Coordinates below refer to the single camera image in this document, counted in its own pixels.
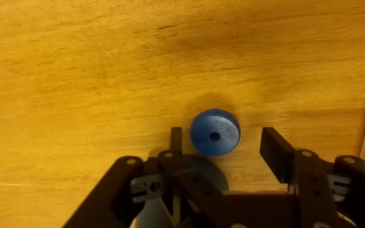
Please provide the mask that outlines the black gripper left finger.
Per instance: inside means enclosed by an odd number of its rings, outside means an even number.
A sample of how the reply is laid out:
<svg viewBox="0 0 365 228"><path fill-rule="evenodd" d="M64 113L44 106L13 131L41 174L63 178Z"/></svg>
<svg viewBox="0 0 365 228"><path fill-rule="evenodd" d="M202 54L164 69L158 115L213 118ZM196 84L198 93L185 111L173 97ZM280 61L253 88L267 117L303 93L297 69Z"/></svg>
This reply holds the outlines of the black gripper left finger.
<svg viewBox="0 0 365 228"><path fill-rule="evenodd" d="M183 128L182 127L173 127L172 128L170 150L174 154L182 154L183 153Z"/></svg>

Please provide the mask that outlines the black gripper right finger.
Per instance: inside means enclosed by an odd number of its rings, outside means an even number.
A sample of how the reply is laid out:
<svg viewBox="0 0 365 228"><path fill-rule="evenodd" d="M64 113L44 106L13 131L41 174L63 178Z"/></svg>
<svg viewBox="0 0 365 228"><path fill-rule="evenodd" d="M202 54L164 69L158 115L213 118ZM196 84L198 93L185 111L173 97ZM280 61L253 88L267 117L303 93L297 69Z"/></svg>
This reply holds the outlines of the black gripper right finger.
<svg viewBox="0 0 365 228"><path fill-rule="evenodd" d="M293 177L296 149L273 127L261 134L260 155L282 184L289 184Z"/></svg>

